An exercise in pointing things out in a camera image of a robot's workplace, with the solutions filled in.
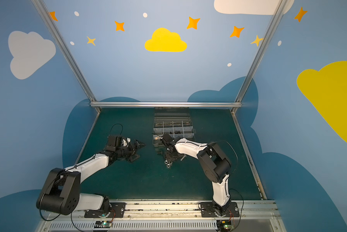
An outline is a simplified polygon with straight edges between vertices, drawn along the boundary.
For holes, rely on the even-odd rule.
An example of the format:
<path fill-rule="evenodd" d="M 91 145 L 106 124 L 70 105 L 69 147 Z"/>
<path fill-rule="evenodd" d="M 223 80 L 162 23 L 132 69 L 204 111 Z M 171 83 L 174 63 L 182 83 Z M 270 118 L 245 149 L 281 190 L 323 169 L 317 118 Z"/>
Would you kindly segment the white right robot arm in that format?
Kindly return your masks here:
<path fill-rule="evenodd" d="M 165 146 L 165 164 L 169 168 L 172 163 L 184 157 L 196 158 L 206 177 L 213 186 L 213 209 L 217 216 L 225 216 L 230 206 L 228 179 L 230 177 L 231 161 L 215 142 L 202 144 L 186 138 L 172 138 L 164 134 L 160 141 Z"/>

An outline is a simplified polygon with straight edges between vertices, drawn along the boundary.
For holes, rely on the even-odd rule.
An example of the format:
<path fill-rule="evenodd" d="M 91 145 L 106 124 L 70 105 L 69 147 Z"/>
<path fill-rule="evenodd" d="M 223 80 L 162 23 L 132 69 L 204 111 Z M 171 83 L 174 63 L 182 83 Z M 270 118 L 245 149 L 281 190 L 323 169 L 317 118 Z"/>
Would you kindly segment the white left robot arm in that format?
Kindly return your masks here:
<path fill-rule="evenodd" d="M 140 157 L 137 151 L 145 146 L 139 140 L 131 141 L 121 135 L 108 136 L 107 143 L 100 152 L 73 166 L 54 168 L 49 172 L 36 202 L 37 209 L 60 215 L 91 211 L 107 217 L 112 211 L 109 198 L 81 193 L 82 182 L 117 160 L 134 162 Z"/>

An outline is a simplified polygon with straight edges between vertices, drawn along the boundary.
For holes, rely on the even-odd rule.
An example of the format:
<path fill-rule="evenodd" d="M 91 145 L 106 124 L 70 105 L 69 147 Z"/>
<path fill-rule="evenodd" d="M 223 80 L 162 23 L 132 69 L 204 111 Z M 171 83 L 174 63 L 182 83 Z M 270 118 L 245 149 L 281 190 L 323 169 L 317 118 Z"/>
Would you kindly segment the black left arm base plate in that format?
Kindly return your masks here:
<path fill-rule="evenodd" d="M 104 205 L 99 210 L 87 210 L 84 218 L 123 218 L 126 203 L 124 202 L 111 202 L 108 206 Z"/>

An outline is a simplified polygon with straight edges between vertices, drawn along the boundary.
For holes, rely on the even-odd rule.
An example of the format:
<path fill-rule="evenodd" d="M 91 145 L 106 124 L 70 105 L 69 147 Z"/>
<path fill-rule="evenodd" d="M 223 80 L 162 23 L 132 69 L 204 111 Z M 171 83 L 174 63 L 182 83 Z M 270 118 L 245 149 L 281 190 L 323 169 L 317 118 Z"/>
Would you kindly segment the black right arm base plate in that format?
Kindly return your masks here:
<path fill-rule="evenodd" d="M 240 217 L 237 203 L 229 201 L 225 206 L 218 206 L 214 202 L 200 202 L 199 209 L 203 218 Z"/>

